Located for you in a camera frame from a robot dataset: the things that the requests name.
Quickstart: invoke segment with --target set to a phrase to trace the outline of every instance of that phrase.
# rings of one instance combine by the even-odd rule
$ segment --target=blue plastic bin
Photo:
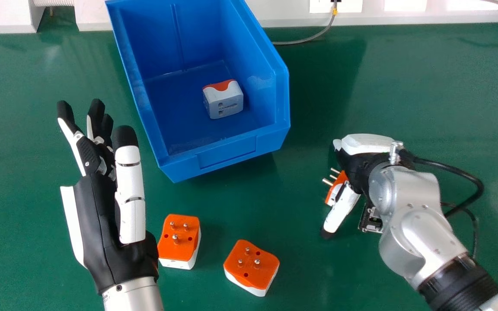
[[[290,126],[287,67],[243,0],[107,2],[156,161],[173,181],[279,149]],[[202,88],[236,79],[243,111],[212,120]]]

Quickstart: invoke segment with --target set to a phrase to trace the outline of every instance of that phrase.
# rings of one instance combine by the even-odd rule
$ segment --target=green table
[[[314,31],[268,33],[282,40]],[[38,34],[0,35],[0,311],[102,310],[71,250],[59,186],[79,173],[55,120],[57,100],[83,120],[93,97],[115,124],[140,134],[148,230],[158,235],[169,213],[202,222],[195,268],[160,269],[168,311],[428,310],[383,264],[379,236],[356,230],[360,211],[335,240],[318,235],[328,212],[320,179],[332,164],[330,143],[355,132],[403,140],[483,179],[486,194],[473,206],[479,261],[498,281],[498,24],[338,27],[278,51],[291,80],[292,129],[283,148],[172,184],[156,166],[111,33],[79,33],[71,12],[57,11]],[[474,189],[437,175],[443,200]],[[451,223],[470,245],[466,216]],[[223,275],[239,238],[281,261],[265,298]]]

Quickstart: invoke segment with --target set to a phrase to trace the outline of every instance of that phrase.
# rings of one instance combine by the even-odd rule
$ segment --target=adapter inside blue bin
[[[107,2],[156,161],[174,182],[281,147],[288,71],[243,0]],[[202,88],[235,79],[243,111],[211,119]]]

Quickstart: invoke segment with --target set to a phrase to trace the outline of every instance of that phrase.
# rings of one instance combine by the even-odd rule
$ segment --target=robotic hand
[[[326,203],[332,210],[322,227],[331,238],[365,195],[358,228],[377,232],[380,256],[393,272],[418,291],[434,311],[498,311],[498,285],[453,234],[445,216],[464,210],[482,194],[482,182],[460,169],[418,158],[402,142],[386,136],[352,134],[334,140],[341,173],[330,175]],[[414,170],[432,165],[478,185],[478,192],[443,214],[435,175]]]
[[[57,103],[57,121],[82,175],[61,187],[74,256],[91,273],[105,311],[162,311],[136,133],[116,128],[113,154],[113,120],[97,99],[87,114],[87,136],[65,101]]]

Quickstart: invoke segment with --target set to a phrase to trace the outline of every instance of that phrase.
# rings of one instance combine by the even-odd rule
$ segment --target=silver robot wrist
[[[103,292],[105,311],[164,311],[154,277],[142,277],[114,285]]]

